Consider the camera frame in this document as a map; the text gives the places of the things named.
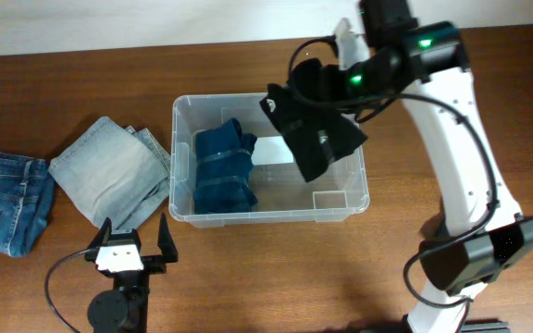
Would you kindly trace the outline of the black cloth bundle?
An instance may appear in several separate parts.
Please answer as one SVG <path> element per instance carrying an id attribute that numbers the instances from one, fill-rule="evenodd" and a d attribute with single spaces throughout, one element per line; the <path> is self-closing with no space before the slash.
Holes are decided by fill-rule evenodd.
<path id="1" fill-rule="evenodd" d="M 307 182 L 322 176 L 330 164 L 353 154 L 367 140 L 350 119 L 299 102 L 289 87 L 269 83 L 259 104 Z"/>

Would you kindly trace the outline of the teal cloth bundle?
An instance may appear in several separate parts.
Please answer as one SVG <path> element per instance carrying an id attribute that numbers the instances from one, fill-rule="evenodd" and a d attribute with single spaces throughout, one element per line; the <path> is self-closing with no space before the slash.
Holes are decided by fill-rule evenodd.
<path id="1" fill-rule="evenodd" d="M 258 204 L 249 188 L 257 137 L 245 133 L 238 119 L 195 136 L 197 215 L 248 213 Z"/>

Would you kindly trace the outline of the light grey jeans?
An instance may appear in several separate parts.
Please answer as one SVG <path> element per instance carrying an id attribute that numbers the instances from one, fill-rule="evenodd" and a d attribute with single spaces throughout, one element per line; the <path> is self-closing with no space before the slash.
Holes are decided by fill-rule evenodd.
<path id="1" fill-rule="evenodd" d="M 97 228 L 136 229 L 166 200 L 170 155 L 147 129 L 100 117 L 50 164 L 49 173 Z"/>

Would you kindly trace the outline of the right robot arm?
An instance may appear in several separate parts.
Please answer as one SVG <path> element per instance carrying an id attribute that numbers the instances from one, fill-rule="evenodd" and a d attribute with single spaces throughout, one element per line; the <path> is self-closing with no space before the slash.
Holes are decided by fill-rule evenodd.
<path id="1" fill-rule="evenodd" d="M 339 105 L 401 101 L 437 177 L 444 212 L 413 262 L 427 277 L 405 332 L 503 332 L 503 322 L 470 324 L 470 306 L 506 269 L 533 250 L 533 216 L 505 185 L 477 111 L 473 75 L 459 30 L 421 25 L 404 1 L 363 1 L 366 36 L 335 31 L 344 75 Z"/>

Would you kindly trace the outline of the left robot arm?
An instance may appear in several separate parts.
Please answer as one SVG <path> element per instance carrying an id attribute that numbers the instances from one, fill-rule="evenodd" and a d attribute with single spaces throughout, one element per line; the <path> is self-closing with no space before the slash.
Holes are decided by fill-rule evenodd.
<path id="1" fill-rule="evenodd" d="M 142 255 L 135 229 L 112 229 L 106 219 L 87 247 L 84 259 L 96 265 L 113 287 L 96 295 L 87 310 L 94 333 L 145 333 L 147 331 L 149 280 L 167 272 L 167 265 L 179 261 L 167 217 L 161 216 L 157 238 L 159 254 Z"/>

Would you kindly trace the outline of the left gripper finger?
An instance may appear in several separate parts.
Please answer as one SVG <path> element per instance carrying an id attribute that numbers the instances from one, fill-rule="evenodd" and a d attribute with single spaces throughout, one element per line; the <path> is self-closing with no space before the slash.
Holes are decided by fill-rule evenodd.
<path id="1" fill-rule="evenodd" d="M 109 217 L 107 217 L 103 225 L 100 227 L 99 231 L 97 232 L 97 234 L 94 236 L 91 242 L 91 248 L 99 249 L 102 246 L 106 246 L 111 232 L 112 232 L 112 221 Z"/>
<path id="2" fill-rule="evenodd" d="M 169 231 L 165 213 L 160 217 L 157 246 L 165 263 L 177 263 L 179 261 L 179 253 Z"/>

